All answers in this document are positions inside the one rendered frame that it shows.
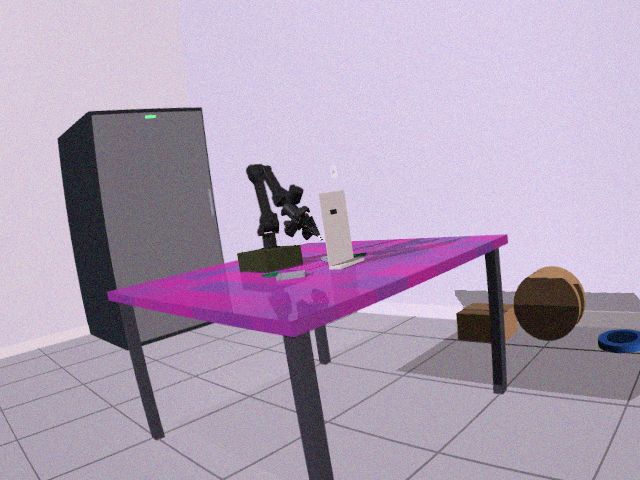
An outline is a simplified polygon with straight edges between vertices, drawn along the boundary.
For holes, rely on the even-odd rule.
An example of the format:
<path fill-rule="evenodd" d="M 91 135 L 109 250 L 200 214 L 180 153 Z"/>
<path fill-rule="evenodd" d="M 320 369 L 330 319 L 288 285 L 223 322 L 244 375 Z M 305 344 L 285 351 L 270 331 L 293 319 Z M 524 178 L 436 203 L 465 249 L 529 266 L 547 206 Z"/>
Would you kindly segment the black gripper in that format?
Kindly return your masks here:
<path fill-rule="evenodd" d="M 302 206 L 300 208 L 297 207 L 291 211 L 289 217 L 293 217 L 299 222 L 297 225 L 299 229 L 302 228 L 303 238 L 305 240 L 308 240 L 313 235 L 318 237 L 320 233 L 313 217 L 309 217 L 306 212 L 310 213 L 310 210 L 307 206 Z"/>

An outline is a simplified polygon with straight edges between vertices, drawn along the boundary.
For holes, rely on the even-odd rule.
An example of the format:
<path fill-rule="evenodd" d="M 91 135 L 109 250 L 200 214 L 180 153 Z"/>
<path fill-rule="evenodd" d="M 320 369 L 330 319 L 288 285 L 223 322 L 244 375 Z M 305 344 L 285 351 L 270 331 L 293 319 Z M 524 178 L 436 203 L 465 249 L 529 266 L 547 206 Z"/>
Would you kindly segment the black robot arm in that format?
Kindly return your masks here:
<path fill-rule="evenodd" d="M 296 204 L 300 203 L 304 190 L 294 184 L 290 184 L 288 191 L 284 189 L 280 183 L 278 183 L 274 176 L 275 174 L 272 171 L 272 167 L 269 165 L 249 164 L 246 168 L 246 174 L 248 179 L 254 184 L 260 206 L 259 209 L 261 214 L 259 217 L 257 235 L 262 236 L 263 248 L 261 249 L 280 247 L 277 246 L 275 237 L 275 234 L 279 233 L 279 220 L 277 214 L 271 211 L 265 182 L 272 193 L 271 199 L 274 205 L 276 207 L 283 206 L 281 216 L 287 215 L 289 217 L 291 211 L 298 207 Z M 299 229 L 297 225 L 299 222 L 295 218 L 289 218 L 291 221 L 285 220 L 283 223 L 285 226 L 284 231 L 286 235 L 294 237 L 297 230 L 301 229 Z M 271 231 L 272 233 L 265 233 Z"/>

